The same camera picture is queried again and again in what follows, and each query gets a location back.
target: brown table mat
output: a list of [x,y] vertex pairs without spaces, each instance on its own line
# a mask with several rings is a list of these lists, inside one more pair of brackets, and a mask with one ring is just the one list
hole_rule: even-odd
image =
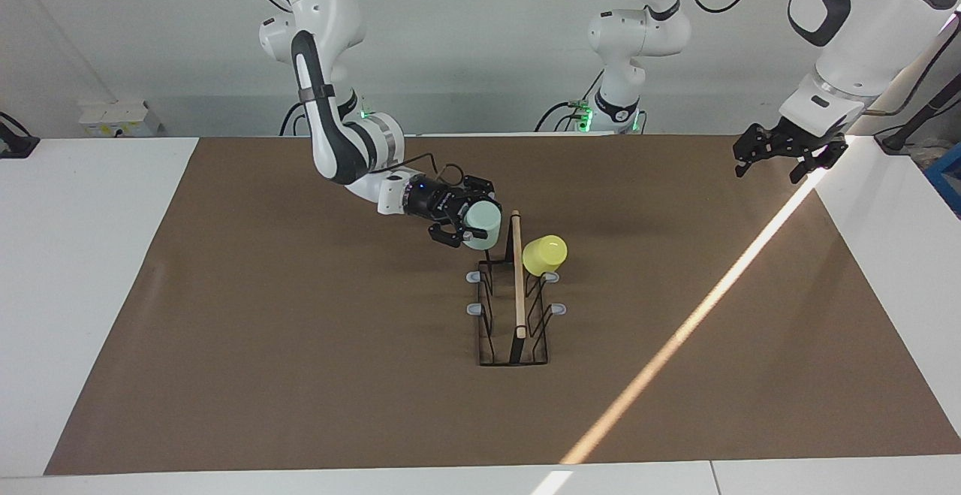
[[[306,140],[203,139],[46,472],[556,463],[792,193],[788,162],[735,179],[731,142],[411,140],[571,248],[552,362],[491,369],[477,252]],[[591,461],[901,454],[961,440],[812,195]]]

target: yellow cup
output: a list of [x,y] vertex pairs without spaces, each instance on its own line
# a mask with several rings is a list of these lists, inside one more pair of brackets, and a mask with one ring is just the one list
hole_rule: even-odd
[[559,236],[544,236],[530,242],[524,248],[524,268],[532,276],[556,272],[567,260],[567,244]]

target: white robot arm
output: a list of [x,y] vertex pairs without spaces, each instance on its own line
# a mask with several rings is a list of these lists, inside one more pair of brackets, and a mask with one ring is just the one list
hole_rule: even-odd
[[323,177],[378,205],[384,215],[433,221],[429,234],[450,246],[489,249],[497,242],[501,207],[494,186],[465,176],[446,183],[404,166],[404,133],[394,118],[374,113],[343,119],[357,106],[339,58],[363,41],[357,0],[288,0],[292,16],[267,20],[261,46],[291,64],[312,135],[313,160]]
[[831,168],[847,149],[843,133],[917,59],[958,0],[790,0],[797,34],[824,51],[780,107],[775,128],[755,123],[734,145],[738,177],[775,156],[800,159],[793,183]]
[[642,10],[612,10],[591,21],[590,44],[604,61],[601,87],[590,101],[591,130],[630,129],[646,78],[639,58],[673,56],[691,40],[680,0],[641,3]]

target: wooden dowel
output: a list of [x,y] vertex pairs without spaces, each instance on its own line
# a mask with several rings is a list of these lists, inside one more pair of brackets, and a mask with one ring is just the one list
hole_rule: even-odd
[[528,338],[528,321],[524,301],[524,245],[521,243],[521,212],[511,212],[511,227],[514,229],[514,308],[516,310],[516,328],[518,339]]

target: white wall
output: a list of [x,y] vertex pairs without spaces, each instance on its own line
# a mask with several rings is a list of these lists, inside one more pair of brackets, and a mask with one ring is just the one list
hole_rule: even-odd
[[[258,46],[258,23],[274,12],[264,0],[37,0],[33,8],[30,0],[2,1],[0,106],[40,135],[79,135],[75,101],[105,92],[146,99],[177,136],[271,134],[295,99],[288,68]],[[775,122],[818,53],[787,25],[787,0],[745,0],[721,16],[684,2],[694,23],[690,47],[646,61],[649,131],[741,132]],[[533,128],[553,102],[579,98],[600,70],[586,42],[591,16],[638,6],[363,4],[368,37],[348,53],[351,75],[374,108],[392,112],[409,132]],[[961,54],[951,50],[942,61],[919,105],[957,71]]]

